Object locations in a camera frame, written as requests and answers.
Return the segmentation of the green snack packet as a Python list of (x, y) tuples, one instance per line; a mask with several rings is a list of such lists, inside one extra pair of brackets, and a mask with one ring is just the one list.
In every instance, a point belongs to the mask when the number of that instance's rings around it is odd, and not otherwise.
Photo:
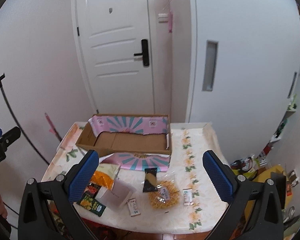
[(89, 194), (84, 193), (77, 204), (84, 209), (92, 212), (93, 214), (101, 217), (106, 209), (106, 206), (98, 202), (95, 198), (91, 197)]

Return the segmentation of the red black snack packet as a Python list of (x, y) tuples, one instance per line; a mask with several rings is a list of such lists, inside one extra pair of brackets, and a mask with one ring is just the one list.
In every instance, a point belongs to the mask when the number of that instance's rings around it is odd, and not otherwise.
[(102, 187), (93, 182), (90, 182), (85, 188), (84, 193), (90, 198), (95, 198)]

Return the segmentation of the white translucent snack packet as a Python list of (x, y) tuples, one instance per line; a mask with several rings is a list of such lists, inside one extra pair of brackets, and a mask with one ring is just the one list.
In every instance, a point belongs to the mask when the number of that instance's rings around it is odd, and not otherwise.
[(112, 211), (120, 211), (135, 192), (135, 187), (121, 179), (116, 179), (112, 190), (101, 187), (95, 199)]

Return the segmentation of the small white candy packet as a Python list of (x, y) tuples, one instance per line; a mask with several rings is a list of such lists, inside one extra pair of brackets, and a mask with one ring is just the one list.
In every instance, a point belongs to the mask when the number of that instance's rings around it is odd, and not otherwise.
[(141, 215), (141, 212), (138, 209), (136, 198), (127, 200), (127, 206), (131, 217)]

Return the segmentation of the yellow bag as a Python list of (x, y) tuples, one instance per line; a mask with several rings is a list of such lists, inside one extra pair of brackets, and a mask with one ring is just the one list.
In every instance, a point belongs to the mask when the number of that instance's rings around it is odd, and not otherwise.
[[(278, 215), (278, 212), (283, 211), (286, 207), (286, 204), (292, 199), (291, 187), (287, 186), (288, 179), (283, 167), (281, 165), (276, 165), (267, 170), (264, 167), (259, 168), (258, 170), (252, 167), (243, 175), (252, 182), (266, 183), (268, 180), (273, 181), (273, 184), (277, 190), (279, 205), (276, 205), (276, 198), (273, 194), (271, 194), (266, 202), (267, 208), (264, 213), (264, 220), (272, 223), (280, 222), (280, 218), (283, 219), (283, 217), (282, 215)], [(261, 201), (262, 196), (248, 201), (244, 210), (246, 222), (243, 232), (250, 231), (255, 227), (258, 212), (261, 209)]]

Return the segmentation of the cluttered shelf items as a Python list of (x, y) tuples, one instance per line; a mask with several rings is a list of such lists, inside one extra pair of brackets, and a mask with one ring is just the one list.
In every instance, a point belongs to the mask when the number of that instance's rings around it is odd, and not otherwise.
[(290, 98), (290, 102), (283, 119), (261, 153), (258, 156), (251, 155), (245, 159), (236, 160), (230, 165), (230, 168), (235, 175), (243, 175), (249, 180), (254, 180), (260, 173), (260, 169), (266, 168), (268, 165), (266, 160), (267, 155), (274, 148), (274, 144), (281, 140), (283, 130), (288, 123), (289, 117), (297, 110), (298, 106), (296, 104), (296, 98), (297, 94), (294, 94)]

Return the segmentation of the small white green packet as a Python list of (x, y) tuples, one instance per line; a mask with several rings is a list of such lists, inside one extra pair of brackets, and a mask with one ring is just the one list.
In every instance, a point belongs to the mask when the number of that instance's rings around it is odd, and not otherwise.
[(183, 204), (184, 206), (193, 205), (192, 189), (183, 189)]

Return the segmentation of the orange chips bag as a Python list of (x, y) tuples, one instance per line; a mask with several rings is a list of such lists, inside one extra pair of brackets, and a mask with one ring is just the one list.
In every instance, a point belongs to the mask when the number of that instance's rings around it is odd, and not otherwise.
[(119, 170), (120, 165), (101, 163), (96, 168), (90, 181), (98, 186), (112, 190)]

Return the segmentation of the floral tablecloth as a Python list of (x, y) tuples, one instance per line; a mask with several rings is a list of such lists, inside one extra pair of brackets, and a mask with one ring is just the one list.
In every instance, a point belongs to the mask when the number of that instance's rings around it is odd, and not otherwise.
[(217, 135), (210, 123), (171, 124), (172, 147), (167, 172), (159, 172), (157, 178), (171, 176), (180, 190), (190, 189), (194, 204), (185, 206), (180, 201), (168, 209), (155, 209), (149, 197), (142, 191), (143, 171), (120, 170), (119, 180), (132, 185), (140, 215), (131, 217), (124, 206), (119, 211), (106, 208), (102, 216), (75, 205), (82, 218), (112, 228), (141, 233), (190, 234), (208, 232), (213, 229), (227, 208), (221, 201), (207, 172), (203, 168), (203, 153), (213, 150), (222, 163), (222, 154)]

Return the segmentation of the round waffle in clear bag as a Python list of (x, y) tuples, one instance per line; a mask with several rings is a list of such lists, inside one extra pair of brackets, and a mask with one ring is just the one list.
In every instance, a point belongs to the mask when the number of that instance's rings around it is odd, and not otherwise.
[(156, 191), (150, 192), (149, 203), (154, 209), (169, 209), (180, 203), (181, 192), (177, 185), (174, 172), (157, 179)]

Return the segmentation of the black gold snack packet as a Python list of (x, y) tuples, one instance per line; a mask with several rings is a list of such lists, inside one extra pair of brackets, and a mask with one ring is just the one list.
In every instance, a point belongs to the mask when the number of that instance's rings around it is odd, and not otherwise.
[(145, 169), (145, 180), (143, 184), (143, 192), (157, 192), (157, 168)]

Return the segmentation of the cardboard box pink lining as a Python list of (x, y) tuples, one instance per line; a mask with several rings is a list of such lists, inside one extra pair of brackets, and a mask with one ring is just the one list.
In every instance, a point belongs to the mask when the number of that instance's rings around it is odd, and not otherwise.
[(76, 146), (95, 150), (108, 163), (126, 170), (156, 168), (166, 172), (172, 155), (168, 115), (95, 114)]

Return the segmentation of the white wardrobe door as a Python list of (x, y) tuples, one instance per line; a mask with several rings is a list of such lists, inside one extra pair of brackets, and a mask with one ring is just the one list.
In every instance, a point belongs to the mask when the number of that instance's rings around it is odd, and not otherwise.
[(295, 0), (191, 0), (187, 118), (210, 122), (227, 161), (258, 155), (300, 67)]

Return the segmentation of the pink handled broom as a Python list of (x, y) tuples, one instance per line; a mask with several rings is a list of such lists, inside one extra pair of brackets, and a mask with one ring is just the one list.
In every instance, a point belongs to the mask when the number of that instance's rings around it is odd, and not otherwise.
[(58, 133), (55, 125), (53, 124), (52, 120), (50, 119), (50, 117), (49, 117), (49, 115), (47, 113), (45, 113), (45, 117), (46, 117), (47, 122), (50, 125), (50, 130), (49, 131), (56, 136), (56, 138), (59, 140), (59, 142), (61, 142), (62, 141), (62, 137)]

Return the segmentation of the white light switch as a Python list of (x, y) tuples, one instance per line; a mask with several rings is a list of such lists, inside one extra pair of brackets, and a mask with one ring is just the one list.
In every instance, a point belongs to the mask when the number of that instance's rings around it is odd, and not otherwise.
[(168, 23), (169, 22), (169, 13), (159, 13), (158, 22), (159, 23)]

